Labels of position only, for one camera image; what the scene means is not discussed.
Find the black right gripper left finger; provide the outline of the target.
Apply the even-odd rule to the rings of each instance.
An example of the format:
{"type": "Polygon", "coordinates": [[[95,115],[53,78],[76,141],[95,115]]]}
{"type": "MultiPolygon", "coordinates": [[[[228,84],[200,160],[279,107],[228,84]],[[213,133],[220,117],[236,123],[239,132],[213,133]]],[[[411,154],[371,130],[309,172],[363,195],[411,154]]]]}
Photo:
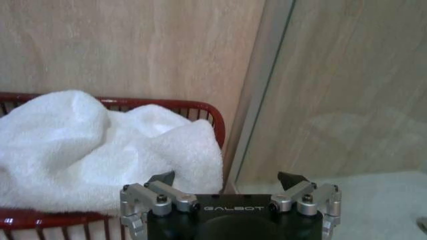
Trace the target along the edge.
{"type": "Polygon", "coordinates": [[[197,197],[172,187],[175,171],[153,175],[144,184],[125,184],[120,190],[120,224],[133,240],[148,239],[148,213],[167,216],[173,209],[197,211],[197,197]]]}

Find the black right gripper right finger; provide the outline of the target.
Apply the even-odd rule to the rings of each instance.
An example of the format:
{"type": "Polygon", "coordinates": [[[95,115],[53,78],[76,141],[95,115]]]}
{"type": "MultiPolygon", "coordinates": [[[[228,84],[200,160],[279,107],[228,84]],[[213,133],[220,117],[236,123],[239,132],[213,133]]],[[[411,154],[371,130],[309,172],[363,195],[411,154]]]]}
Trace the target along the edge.
{"type": "Polygon", "coordinates": [[[322,239],[330,240],[334,228],[342,222],[342,190],[335,184],[322,186],[303,175],[280,171],[276,175],[283,192],[269,197],[269,211],[288,213],[292,208],[304,217],[322,213],[322,239]]]}

